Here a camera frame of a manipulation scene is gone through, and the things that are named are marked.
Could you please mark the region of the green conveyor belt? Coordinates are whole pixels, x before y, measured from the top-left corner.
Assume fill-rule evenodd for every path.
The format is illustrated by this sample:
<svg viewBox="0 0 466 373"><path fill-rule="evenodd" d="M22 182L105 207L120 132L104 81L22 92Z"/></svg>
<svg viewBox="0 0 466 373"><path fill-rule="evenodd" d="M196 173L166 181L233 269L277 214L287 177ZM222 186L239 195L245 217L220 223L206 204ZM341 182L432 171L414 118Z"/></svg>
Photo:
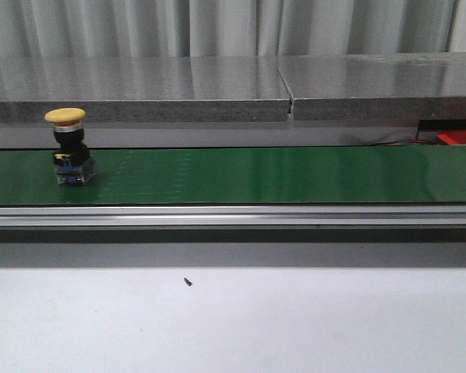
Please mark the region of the green conveyor belt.
<svg viewBox="0 0 466 373"><path fill-rule="evenodd" d="M95 149L60 186L52 152L0 151L0 205L466 202L466 146Z"/></svg>

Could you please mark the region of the grey stone counter slab right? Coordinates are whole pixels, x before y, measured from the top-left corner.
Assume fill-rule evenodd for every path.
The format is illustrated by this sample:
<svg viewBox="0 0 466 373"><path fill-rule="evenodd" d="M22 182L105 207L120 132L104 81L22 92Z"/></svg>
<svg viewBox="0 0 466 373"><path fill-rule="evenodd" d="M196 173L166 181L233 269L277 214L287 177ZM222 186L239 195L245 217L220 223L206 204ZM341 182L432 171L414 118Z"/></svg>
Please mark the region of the grey stone counter slab right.
<svg viewBox="0 0 466 373"><path fill-rule="evenodd" d="M285 56L294 120L466 119L466 52Z"/></svg>

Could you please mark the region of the grey stone counter slab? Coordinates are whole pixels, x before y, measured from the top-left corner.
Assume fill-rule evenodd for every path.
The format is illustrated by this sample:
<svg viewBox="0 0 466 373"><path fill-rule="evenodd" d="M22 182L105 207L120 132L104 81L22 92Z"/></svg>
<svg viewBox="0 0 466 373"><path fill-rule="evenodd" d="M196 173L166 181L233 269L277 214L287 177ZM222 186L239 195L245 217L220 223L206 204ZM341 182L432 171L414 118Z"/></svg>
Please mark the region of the grey stone counter slab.
<svg viewBox="0 0 466 373"><path fill-rule="evenodd" d="M294 120L466 119L466 52L285 56Z"/></svg>
<svg viewBox="0 0 466 373"><path fill-rule="evenodd" d="M78 107L93 122L283 121L271 58L0 58L0 123Z"/></svg>

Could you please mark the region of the red plastic tray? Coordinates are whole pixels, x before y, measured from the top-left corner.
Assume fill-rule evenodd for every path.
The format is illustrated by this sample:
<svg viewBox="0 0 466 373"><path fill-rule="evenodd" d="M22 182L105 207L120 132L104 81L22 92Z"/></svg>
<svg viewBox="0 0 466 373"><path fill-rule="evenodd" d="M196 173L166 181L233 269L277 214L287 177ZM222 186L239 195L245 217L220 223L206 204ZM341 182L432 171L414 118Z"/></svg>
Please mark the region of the red plastic tray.
<svg viewBox="0 0 466 373"><path fill-rule="evenodd" d="M447 145L466 145L466 130L442 131L437 137Z"/></svg>

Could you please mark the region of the grey stone counter slab left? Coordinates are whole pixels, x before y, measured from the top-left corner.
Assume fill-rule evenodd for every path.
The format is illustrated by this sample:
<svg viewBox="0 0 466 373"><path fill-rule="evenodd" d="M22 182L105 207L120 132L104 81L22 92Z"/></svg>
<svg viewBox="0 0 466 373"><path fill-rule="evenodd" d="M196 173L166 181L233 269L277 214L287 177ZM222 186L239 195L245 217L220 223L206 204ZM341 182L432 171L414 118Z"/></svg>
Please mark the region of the grey stone counter slab left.
<svg viewBox="0 0 466 373"><path fill-rule="evenodd" d="M271 58L0 58L0 123L78 107L93 122L283 121Z"/></svg>

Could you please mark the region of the white pleated curtain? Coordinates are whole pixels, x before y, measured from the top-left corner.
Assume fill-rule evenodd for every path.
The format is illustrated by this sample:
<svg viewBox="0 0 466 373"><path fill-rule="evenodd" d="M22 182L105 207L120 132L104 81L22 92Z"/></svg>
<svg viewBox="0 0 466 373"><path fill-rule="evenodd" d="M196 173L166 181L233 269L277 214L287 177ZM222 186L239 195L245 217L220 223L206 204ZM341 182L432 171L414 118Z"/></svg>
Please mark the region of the white pleated curtain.
<svg viewBox="0 0 466 373"><path fill-rule="evenodd" d="M0 1L0 58L466 51L466 1Z"/></svg>

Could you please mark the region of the aluminium conveyor frame rail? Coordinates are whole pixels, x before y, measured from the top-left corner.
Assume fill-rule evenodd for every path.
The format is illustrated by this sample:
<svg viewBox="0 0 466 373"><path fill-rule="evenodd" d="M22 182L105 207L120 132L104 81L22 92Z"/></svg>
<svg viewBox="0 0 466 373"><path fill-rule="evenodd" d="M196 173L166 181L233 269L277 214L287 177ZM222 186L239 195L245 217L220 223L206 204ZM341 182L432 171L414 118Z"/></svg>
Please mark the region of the aluminium conveyor frame rail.
<svg viewBox="0 0 466 373"><path fill-rule="evenodd" d="M466 268L466 205L0 207L0 268Z"/></svg>

